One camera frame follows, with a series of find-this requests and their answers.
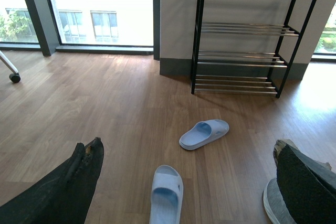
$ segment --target slipper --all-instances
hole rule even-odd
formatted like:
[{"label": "slipper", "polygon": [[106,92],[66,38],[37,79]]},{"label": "slipper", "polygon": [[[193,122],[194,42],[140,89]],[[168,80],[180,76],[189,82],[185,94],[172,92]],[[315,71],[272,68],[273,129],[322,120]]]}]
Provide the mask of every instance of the slipper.
[{"label": "slipper", "polygon": [[178,172],[167,165],[154,174],[150,224],[179,224],[183,199],[183,183]]},{"label": "slipper", "polygon": [[194,150],[208,144],[229,131],[229,125],[223,120],[198,122],[180,138],[180,145],[186,150]]}]

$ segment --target greenery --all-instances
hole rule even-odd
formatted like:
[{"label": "greenery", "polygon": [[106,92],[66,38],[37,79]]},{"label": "greenery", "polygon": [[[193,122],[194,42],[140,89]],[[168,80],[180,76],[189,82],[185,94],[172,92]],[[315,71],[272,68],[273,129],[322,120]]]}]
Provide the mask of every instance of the greenery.
[{"label": "greenery", "polygon": [[0,41],[18,41],[18,36],[29,35],[29,22],[30,19],[16,10],[10,11],[8,16],[0,15]]},{"label": "greenery", "polygon": [[328,52],[336,52],[336,27],[326,26],[323,30],[316,51],[326,50]]}]

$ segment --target white wall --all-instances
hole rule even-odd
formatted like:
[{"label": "white wall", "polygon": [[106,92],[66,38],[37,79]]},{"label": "white wall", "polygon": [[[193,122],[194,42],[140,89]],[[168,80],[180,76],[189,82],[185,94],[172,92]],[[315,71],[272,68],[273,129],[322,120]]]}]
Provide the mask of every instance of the white wall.
[{"label": "white wall", "polygon": [[[290,0],[205,0],[203,21],[282,24]],[[295,62],[308,63],[336,0],[317,0]],[[161,0],[160,57],[191,59],[197,0]],[[310,0],[298,0],[290,25],[300,29]],[[278,37],[202,37],[202,49],[274,51]],[[289,59],[296,39],[285,39],[280,54]]]}]

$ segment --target window sill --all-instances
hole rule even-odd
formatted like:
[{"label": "window sill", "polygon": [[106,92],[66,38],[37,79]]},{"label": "window sill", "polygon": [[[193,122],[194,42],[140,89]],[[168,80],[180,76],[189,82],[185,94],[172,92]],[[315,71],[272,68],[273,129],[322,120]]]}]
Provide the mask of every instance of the window sill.
[{"label": "window sill", "polygon": [[62,45],[56,47],[56,51],[84,52],[89,54],[152,55],[153,47]]},{"label": "window sill", "polygon": [[0,42],[0,50],[41,51],[39,44]]}]

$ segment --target building window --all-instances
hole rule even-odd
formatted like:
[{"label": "building window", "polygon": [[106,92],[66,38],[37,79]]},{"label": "building window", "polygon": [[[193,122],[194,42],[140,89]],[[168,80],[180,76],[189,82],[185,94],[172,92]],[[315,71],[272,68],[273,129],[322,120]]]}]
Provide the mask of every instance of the building window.
[{"label": "building window", "polygon": [[0,15],[0,41],[38,42],[28,10],[6,9],[6,12],[7,16]]},{"label": "building window", "polygon": [[113,42],[118,37],[116,13],[91,13],[96,42]]},{"label": "building window", "polygon": [[80,43],[86,41],[83,27],[83,15],[80,12],[59,12],[66,42]]},{"label": "building window", "polygon": [[6,9],[6,11],[7,14],[16,13],[18,16],[25,17],[28,20],[28,27],[25,29],[25,34],[27,36],[36,36],[28,10]]}]

